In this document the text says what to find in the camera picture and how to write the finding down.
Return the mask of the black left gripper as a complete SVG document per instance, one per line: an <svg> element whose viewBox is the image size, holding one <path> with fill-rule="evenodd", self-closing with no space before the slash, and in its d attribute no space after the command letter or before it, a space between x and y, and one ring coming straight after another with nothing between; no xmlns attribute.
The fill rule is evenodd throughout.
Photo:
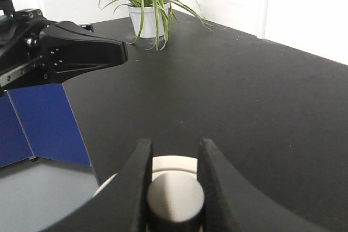
<svg viewBox="0 0 348 232"><path fill-rule="evenodd" d="M61 84L83 73L122 65L126 44L40 9L1 9L1 90Z"/></svg>

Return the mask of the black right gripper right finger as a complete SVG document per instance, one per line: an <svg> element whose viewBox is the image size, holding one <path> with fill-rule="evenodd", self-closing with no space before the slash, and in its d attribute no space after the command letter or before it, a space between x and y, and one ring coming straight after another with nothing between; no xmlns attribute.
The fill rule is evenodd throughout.
<svg viewBox="0 0 348 232"><path fill-rule="evenodd" d="M204 192L204 231L324 231L256 189L212 139L198 146L197 178Z"/></svg>

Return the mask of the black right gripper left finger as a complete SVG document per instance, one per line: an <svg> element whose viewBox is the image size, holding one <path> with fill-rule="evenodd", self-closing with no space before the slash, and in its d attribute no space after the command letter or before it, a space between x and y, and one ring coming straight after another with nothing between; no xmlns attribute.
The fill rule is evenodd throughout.
<svg viewBox="0 0 348 232"><path fill-rule="evenodd" d="M153 144L141 139L122 170L96 196L46 231L145 231Z"/></svg>

